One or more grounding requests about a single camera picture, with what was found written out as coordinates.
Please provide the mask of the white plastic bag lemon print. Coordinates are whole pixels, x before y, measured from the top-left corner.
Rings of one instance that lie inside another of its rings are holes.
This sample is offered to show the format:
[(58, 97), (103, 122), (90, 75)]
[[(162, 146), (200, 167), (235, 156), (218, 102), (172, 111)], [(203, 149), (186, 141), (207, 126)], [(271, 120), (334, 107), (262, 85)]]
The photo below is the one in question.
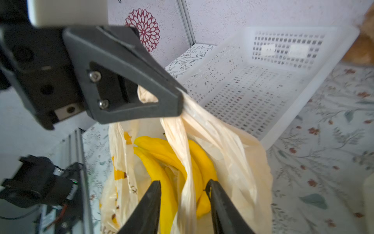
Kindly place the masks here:
[(368, 234), (374, 234), (374, 174), (363, 183), (365, 222)]

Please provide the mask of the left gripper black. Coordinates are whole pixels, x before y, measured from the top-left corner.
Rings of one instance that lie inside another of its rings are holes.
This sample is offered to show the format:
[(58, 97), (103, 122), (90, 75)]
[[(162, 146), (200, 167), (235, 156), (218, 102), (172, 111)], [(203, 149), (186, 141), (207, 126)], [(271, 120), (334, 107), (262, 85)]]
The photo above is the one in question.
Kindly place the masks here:
[(128, 26), (68, 27), (62, 39), (61, 28), (1, 24), (1, 77), (46, 130), (85, 108), (102, 124), (183, 110), (185, 89)]

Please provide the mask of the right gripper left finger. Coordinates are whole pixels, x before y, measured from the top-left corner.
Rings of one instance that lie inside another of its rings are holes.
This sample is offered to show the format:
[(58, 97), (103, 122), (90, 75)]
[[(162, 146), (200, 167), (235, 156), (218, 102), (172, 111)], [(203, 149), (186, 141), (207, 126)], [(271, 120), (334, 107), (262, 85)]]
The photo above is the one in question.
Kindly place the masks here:
[(118, 234), (156, 234), (161, 207), (161, 184), (154, 181)]

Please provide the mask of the orange-yellow banana bunch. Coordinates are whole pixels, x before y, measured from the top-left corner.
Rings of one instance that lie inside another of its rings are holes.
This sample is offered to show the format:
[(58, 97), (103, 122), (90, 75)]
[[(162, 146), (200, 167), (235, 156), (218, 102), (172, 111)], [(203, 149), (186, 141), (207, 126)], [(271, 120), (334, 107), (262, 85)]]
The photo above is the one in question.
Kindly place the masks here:
[[(176, 168), (182, 173), (184, 179), (187, 178), (187, 172), (184, 166), (168, 141), (155, 137), (141, 136), (138, 137), (134, 143), (159, 161)], [(211, 211), (211, 204), (205, 192), (207, 183), (210, 180), (217, 181), (218, 177), (212, 160), (207, 156), (200, 145), (192, 140), (189, 140), (188, 143), (197, 201), (196, 215), (197, 218), (200, 219)]]

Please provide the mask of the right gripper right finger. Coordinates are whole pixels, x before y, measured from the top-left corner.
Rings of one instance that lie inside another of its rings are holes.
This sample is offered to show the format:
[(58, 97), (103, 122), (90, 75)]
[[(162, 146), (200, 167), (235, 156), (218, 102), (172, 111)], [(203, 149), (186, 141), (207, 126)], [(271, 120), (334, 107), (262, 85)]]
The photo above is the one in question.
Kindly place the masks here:
[(207, 183), (206, 194), (215, 234), (254, 234), (218, 181)]

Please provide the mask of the beige plastic bag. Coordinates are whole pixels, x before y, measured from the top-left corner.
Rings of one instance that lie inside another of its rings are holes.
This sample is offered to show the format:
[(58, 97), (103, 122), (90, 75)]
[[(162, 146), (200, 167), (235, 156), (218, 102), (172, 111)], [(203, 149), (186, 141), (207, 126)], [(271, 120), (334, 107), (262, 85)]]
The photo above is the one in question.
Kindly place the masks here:
[(103, 234), (117, 234), (125, 225), (152, 180), (133, 148), (138, 137), (168, 141), (187, 172), (184, 179), (176, 168), (163, 163), (178, 203), (170, 234), (211, 234), (211, 211), (197, 218), (189, 140), (212, 160), (221, 184), (231, 202), (256, 234), (272, 232), (273, 178), (266, 151), (252, 135), (226, 124), (204, 110), (187, 94), (183, 95), (179, 117), (140, 119), (109, 126), (113, 175), (105, 183), (99, 203)]

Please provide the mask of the single yellow banana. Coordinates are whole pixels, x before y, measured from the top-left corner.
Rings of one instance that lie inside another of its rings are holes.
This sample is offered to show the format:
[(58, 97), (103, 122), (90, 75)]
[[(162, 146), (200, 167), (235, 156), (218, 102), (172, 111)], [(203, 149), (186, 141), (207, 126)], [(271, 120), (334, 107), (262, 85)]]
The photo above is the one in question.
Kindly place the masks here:
[(152, 182), (159, 181), (161, 184), (160, 233), (170, 234), (178, 210), (172, 183), (160, 163), (150, 153), (138, 147), (134, 147), (133, 151), (141, 159)]

